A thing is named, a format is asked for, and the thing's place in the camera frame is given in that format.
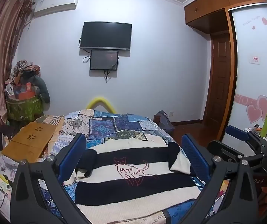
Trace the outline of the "papers beside bed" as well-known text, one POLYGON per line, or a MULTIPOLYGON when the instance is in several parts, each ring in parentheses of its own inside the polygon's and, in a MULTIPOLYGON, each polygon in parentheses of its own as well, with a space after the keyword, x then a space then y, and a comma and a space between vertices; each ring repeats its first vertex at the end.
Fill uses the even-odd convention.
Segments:
POLYGON ((10 199, 18 163, 0 155, 0 212, 10 221, 10 199))

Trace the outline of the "small black wall monitor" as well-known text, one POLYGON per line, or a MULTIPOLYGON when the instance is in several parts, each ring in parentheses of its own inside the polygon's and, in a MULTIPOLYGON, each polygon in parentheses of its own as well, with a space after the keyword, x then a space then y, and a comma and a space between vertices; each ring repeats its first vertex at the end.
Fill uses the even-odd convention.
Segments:
POLYGON ((118 60, 118 51, 92 50, 89 68, 90 70, 116 71, 118 60))

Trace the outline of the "brown wooden door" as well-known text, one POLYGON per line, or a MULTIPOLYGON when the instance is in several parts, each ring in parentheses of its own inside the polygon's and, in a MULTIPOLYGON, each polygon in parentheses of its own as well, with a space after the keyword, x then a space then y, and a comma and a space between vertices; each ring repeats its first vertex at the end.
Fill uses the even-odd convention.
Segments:
POLYGON ((228 31, 211 35, 211 67, 203 124, 219 128, 229 105, 231 44, 228 31))

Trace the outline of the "black wall television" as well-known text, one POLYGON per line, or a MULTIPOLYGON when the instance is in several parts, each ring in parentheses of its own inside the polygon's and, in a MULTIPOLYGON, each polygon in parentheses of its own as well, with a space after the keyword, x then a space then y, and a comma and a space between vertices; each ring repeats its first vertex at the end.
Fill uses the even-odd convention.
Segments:
POLYGON ((132 24, 118 22, 84 22, 80 39, 81 49, 129 51, 132 24))

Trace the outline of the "blue patchwork bedspread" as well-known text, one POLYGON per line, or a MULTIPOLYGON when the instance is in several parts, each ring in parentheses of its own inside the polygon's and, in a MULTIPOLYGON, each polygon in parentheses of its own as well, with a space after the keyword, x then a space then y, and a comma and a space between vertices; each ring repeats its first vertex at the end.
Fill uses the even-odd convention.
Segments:
MULTIPOLYGON (((37 118, 37 123, 55 125, 53 137, 48 143, 47 153, 58 154, 62 147, 67 146, 77 133, 87 138, 86 148, 104 144, 107 140, 135 138, 142 141, 175 142, 170 133, 164 131, 152 119, 134 114, 113 114, 92 109, 72 112, 66 116, 43 115, 37 118)), ((53 202, 44 181, 39 180, 41 191, 52 214, 62 218, 53 202)), ((229 181, 223 181, 219 193, 207 217, 211 217, 220 209, 229 181)), ((68 180, 65 190, 75 200, 77 186, 75 171, 68 180)), ((119 223, 178 223, 190 209, 195 200, 187 200, 168 209, 157 211, 143 218, 135 218, 119 223)))

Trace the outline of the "brown wooden wardrobe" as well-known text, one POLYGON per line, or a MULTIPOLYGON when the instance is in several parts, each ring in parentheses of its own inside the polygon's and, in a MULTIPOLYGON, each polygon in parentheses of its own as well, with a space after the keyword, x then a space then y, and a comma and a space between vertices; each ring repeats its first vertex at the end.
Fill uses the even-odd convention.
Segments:
POLYGON ((267 0, 192 0, 184 6, 185 21, 192 29, 211 35, 228 31, 231 44, 231 76, 229 85, 229 105, 219 128, 210 128, 216 140, 222 140, 229 122, 237 78, 237 42, 232 15, 229 10, 243 5, 256 5, 267 0))

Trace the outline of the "green laundry basket with clutter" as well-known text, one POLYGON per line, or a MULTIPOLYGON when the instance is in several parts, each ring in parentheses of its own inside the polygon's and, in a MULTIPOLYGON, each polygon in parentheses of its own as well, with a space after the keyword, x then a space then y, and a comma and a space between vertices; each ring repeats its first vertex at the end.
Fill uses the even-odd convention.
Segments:
POLYGON ((5 82, 8 124, 21 128, 43 115, 50 104, 46 83, 40 67, 26 60, 18 61, 5 82))

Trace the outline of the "yellow curved headboard tube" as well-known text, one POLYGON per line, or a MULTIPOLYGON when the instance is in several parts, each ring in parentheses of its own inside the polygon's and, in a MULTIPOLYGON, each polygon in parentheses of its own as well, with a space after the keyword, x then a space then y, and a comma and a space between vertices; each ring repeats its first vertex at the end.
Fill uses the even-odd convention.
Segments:
POLYGON ((86 109, 94 109, 97 105, 102 105, 109 113, 117 114, 115 108, 110 104, 110 102, 103 97, 93 98, 86 106, 86 109))

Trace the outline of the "black and white striped sweater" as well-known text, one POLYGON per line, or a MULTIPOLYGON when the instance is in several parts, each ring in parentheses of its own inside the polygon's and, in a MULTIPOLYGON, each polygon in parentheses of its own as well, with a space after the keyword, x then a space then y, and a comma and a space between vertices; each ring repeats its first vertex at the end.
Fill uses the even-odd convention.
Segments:
POLYGON ((85 150, 75 172, 74 202, 91 223, 142 218, 200 194, 174 142, 110 139, 85 150))

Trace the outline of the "grey bag on floor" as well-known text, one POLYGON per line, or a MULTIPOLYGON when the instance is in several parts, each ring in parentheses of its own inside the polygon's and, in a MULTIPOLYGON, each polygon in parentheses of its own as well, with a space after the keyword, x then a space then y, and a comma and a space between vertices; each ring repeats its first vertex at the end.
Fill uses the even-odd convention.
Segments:
POLYGON ((169 135, 173 134, 175 127, 171 124, 168 115, 163 110, 154 115, 153 121, 169 135))

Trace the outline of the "white air conditioner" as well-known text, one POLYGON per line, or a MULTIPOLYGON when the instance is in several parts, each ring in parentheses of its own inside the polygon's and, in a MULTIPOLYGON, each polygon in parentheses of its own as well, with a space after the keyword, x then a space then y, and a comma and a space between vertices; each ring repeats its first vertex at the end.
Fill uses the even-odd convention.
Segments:
POLYGON ((75 10, 78 0, 41 0, 36 2, 34 17, 75 10))

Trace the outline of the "wooden lap desk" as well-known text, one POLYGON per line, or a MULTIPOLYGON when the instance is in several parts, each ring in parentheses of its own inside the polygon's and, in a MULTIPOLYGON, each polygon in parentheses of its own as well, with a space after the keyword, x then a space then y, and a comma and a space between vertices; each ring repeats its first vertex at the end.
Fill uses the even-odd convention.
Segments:
POLYGON ((15 162, 26 159, 29 163, 35 163, 52 138, 55 129, 55 125, 31 122, 10 140, 1 154, 15 162))

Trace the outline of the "white sliding door with hearts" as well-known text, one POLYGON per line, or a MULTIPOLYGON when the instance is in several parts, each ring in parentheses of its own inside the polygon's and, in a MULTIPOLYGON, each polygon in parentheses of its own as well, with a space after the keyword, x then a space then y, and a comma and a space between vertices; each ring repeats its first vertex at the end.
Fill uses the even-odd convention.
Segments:
POLYGON ((229 124, 262 126, 267 115, 267 4, 231 10, 236 36, 237 77, 229 124))

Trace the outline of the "green water bottle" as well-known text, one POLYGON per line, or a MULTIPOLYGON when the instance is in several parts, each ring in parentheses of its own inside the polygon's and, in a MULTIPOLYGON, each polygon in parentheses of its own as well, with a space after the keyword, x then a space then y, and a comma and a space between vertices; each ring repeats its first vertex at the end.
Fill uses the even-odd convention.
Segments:
POLYGON ((260 137, 261 138, 264 138, 266 136, 267 136, 267 114, 266 114, 266 117, 265 117, 265 120, 264 120, 263 127, 262 127, 261 132, 260 132, 260 137))

